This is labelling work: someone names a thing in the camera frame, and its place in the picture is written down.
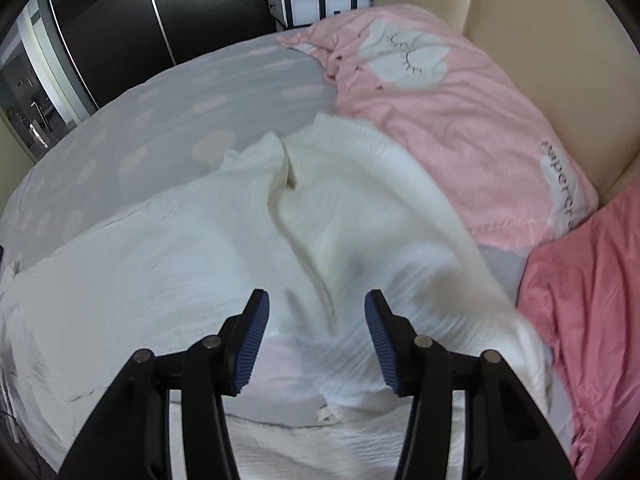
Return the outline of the light pink printed pillow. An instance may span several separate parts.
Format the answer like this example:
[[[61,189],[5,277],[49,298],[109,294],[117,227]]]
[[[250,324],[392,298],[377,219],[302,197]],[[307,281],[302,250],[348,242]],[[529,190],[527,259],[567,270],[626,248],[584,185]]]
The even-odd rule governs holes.
[[[478,244],[533,247],[596,211],[596,190],[544,114],[435,14],[375,6],[282,44],[321,64],[337,114],[367,119],[416,159]]]

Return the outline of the white muslin blanket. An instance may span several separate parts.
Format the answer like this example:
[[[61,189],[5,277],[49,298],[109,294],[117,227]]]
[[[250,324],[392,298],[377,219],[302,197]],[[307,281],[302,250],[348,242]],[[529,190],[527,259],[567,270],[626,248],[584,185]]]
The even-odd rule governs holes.
[[[378,366],[372,289],[450,351],[499,351],[548,404],[539,337],[432,178],[367,122],[321,114],[6,272],[1,353],[30,442],[61,466],[126,359],[190,347],[256,288],[265,338],[224,404],[245,479],[393,475],[410,404]]]

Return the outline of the white nightstand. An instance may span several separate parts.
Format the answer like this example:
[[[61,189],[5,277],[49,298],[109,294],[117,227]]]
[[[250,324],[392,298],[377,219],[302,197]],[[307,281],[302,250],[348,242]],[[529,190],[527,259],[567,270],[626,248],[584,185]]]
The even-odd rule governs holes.
[[[334,15],[367,9],[374,0],[266,0],[277,30],[306,27]]]

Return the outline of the beige padded headboard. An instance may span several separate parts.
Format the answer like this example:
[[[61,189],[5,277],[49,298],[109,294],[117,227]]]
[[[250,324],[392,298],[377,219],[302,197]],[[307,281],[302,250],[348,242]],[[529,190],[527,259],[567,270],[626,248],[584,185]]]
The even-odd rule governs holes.
[[[639,24],[622,0],[374,0],[435,13],[546,115],[610,202],[639,177]]]

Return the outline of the dark pink pillow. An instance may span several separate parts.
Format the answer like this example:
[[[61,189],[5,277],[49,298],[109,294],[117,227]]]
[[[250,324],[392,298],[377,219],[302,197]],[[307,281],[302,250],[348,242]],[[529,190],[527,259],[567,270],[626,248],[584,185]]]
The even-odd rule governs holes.
[[[639,185],[533,250],[518,310],[553,354],[573,408],[570,462],[593,479],[639,413]]]

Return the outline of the grey polka dot bedsheet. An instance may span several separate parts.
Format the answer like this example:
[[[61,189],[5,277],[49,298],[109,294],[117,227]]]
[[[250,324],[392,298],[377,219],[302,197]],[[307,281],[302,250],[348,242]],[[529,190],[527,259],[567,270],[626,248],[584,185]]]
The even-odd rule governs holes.
[[[204,55],[127,91],[52,148],[10,198],[1,286],[10,269],[210,174],[227,153],[267,133],[303,130],[326,114],[319,104],[329,95],[316,63],[272,38]]]

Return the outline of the black sliding wardrobe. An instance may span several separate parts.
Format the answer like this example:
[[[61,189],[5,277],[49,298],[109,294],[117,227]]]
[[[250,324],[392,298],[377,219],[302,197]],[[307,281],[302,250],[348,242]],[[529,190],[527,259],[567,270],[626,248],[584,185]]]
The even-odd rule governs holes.
[[[66,47],[103,106],[171,66],[268,34],[266,0],[51,0]]]

